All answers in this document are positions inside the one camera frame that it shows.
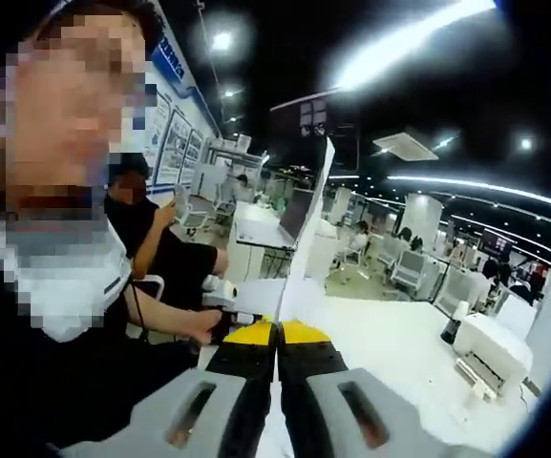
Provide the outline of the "person's left hand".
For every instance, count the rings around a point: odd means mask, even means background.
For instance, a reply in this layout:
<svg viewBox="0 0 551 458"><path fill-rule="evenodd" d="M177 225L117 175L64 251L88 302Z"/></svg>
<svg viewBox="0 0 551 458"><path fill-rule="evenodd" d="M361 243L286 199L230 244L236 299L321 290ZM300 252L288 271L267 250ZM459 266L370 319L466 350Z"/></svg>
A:
<svg viewBox="0 0 551 458"><path fill-rule="evenodd" d="M218 309L185 311L179 334L200 345L210 345L212 331L221 322L223 314Z"/></svg>

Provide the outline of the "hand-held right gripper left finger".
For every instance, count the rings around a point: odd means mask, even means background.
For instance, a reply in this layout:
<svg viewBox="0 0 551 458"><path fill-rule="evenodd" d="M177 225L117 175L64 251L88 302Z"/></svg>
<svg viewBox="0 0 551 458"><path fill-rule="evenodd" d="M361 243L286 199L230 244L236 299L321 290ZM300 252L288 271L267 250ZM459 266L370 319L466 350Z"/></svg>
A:
<svg viewBox="0 0 551 458"><path fill-rule="evenodd" d="M129 425L64 457L253 457L270 408L275 325L229 334L206 368L194 367L137 403Z"/></svg>

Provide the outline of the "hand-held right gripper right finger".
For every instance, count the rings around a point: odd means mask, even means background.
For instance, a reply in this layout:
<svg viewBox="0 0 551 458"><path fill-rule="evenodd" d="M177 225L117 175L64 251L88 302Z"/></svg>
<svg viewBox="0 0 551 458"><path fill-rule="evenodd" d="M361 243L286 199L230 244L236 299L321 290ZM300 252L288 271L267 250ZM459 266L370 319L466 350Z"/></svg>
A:
<svg viewBox="0 0 551 458"><path fill-rule="evenodd" d="M279 380L297 457L482 457L422 426L417 408L364 368L350 369L328 335L279 326Z"/></svg>

